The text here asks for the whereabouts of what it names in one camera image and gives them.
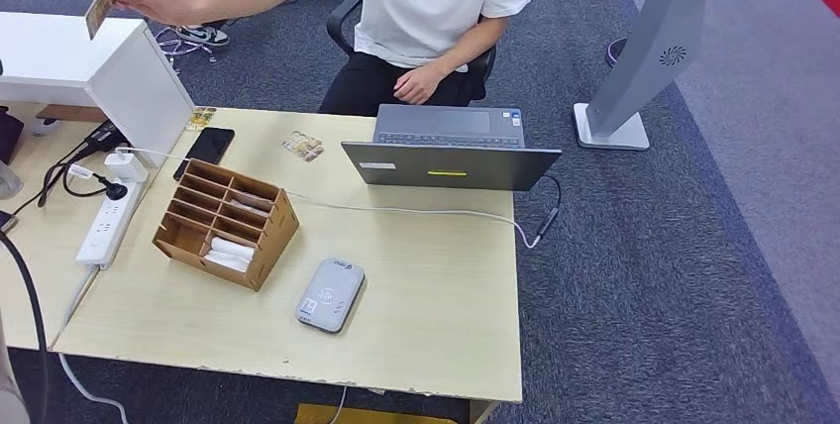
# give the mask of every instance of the laptop lid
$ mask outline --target laptop lid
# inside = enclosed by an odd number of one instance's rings
[[[527,191],[559,150],[342,142],[367,184]]]

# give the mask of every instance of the shoe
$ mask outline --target shoe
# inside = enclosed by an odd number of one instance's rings
[[[224,32],[211,26],[199,26],[198,28],[179,26],[175,28],[175,32],[183,40],[192,41],[200,45],[224,46],[231,40]]]

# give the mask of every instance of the gray laptop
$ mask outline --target gray laptop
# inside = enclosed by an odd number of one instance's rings
[[[559,150],[525,149],[519,109],[379,107],[373,143],[342,142],[368,184],[531,189]]]

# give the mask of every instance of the cardboard box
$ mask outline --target cardboard box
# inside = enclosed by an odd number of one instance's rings
[[[282,189],[191,159],[153,243],[170,258],[260,290],[299,226]],[[255,249],[244,272],[204,259],[215,237]]]

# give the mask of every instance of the gray carpet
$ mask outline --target gray carpet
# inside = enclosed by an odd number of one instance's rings
[[[69,0],[0,0],[0,10],[66,12]],[[183,62],[196,103],[314,111],[343,55],[323,31],[340,0],[299,0],[242,20],[209,64]],[[85,2],[80,5],[80,14]],[[493,423],[840,422],[825,380],[743,225],[731,194],[671,87],[644,112],[645,154],[578,148],[571,107],[607,70],[603,47],[626,32],[630,0],[534,0],[499,50],[486,105],[524,110],[533,147],[566,155],[557,226],[520,246],[525,402]],[[554,191],[517,195],[538,226]],[[133,423],[291,422],[298,401],[336,402],[339,388],[74,358],[91,390],[123,401]],[[40,383],[31,352],[13,353],[21,385]],[[55,370],[52,422],[115,422]],[[353,390],[348,405],[447,416],[453,399]]]
[[[677,82],[835,400],[838,32],[820,0],[708,0],[700,59]]]

